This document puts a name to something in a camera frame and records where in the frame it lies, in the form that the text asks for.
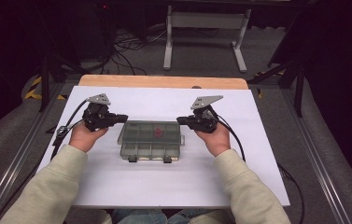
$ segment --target table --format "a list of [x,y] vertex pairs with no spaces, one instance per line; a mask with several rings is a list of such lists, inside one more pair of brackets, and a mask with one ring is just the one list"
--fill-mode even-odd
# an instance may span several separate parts
[[[191,89],[192,86],[207,89],[195,90]],[[241,78],[87,75],[73,89],[59,125],[68,120],[80,99],[102,92],[111,101],[110,112],[127,114],[129,120],[163,121],[190,115],[190,105],[196,94],[222,94],[224,98],[215,102],[213,107],[238,133],[248,166],[271,188],[283,205],[289,205],[257,107],[251,91],[246,88],[246,82]],[[243,116],[235,116],[234,110],[239,113],[243,111]],[[80,119],[81,114],[82,111],[76,114],[75,121]],[[120,146],[117,145],[121,127],[120,124],[111,127],[89,152],[74,206],[225,208],[230,205],[212,164],[214,158],[204,142],[187,126],[181,126],[186,145],[181,147],[180,159],[170,164],[162,161],[129,163],[122,160]],[[53,140],[54,137],[38,169],[49,163]],[[231,144],[237,146],[234,139],[231,139]]]

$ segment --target white stand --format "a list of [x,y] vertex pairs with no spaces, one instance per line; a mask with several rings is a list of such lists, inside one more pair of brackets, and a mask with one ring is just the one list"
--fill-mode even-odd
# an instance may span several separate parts
[[218,13],[189,13],[173,12],[169,6],[167,10],[167,43],[164,53],[163,69],[170,70],[172,63],[172,29],[173,27],[199,27],[199,28],[219,28],[219,29],[239,29],[237,41],[232,42],[232,48],[242,73],[246,72],[246,64],[243,59],[240,46],[246,32],[251,10],[245,14],[218,14]]

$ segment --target metal rail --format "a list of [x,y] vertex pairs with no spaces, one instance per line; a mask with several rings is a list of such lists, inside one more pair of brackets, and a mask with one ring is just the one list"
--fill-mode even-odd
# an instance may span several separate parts
[[329,174],[327,173],[327,169],[325,168],[325,165],[317,152],[317,148],[306,127],[306,124],[304,123],[303,119],[299,118],[297,113],[295,112],[291,93],[289,92],[289,90],[282,90],[282,93],[284,99],[286,100],[287,106],[292,114],[292,117],[294,118],[298,129],[301,132],[303,141],[305,143],[307,155],[310,159],[310,162],[312,162],[318,181],[320,182],[320,185],[323,188],[324,194],[327,197],[327,200],[330,204],[331,210],[336,218],[337,223],[351,223],[347,212],[345,211],[345,208],[342,205],[342,202],[338,196],[338,193],[336,192],[336,189],[332,183],[332,180]]
[[45,120],[47,114],[50,111],[50,108],[53,106],[56,97],[59,95],[60,91],[62,90],[63,83],[55,83],[53,86],[53,90],[51,91],[50,94],[50,101],[45,108],[45,110],[41,113],[39,113],[35,120],[34,123],[28,132],[27,136],[24,138],[23,143],[21,144],[21,147],[19,148],[19,151],[17,152],[15,158],[13,159],[12,163],[9,165],[7,168],[7,171],[5,172],[1,182],[0,182],[0,209],[7,197],[7,194],[9,193],[13,183],[15,182],[16,178],[18,177],[18,174],[21,170],[21,167],[23,166],[30,150],[32,147],[33,142],[36,139],[36,136],[38,134],[38,130],[41,127],[43,121]]

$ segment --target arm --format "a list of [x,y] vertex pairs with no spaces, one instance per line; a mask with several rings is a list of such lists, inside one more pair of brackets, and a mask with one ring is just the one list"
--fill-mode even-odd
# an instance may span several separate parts
[[77,196],[86,152],[105,133],[106,129],[91,133],[84,125],[75,127],[69,145],[27,184],[0,223],[63,223]]
[[286,212],[275,195],[248,169],[231,148],[229,132],[221,124],[213,133],[200,133],[231,199],[236,223],[289,223]]

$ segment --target jeans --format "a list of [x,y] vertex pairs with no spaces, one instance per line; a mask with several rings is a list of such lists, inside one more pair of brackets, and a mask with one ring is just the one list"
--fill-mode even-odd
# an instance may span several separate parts
[[191,218],[209,213],[209,209],[184,209],[168,218],[161,209],[115,209],[112,222],[118,224],[188,224]]

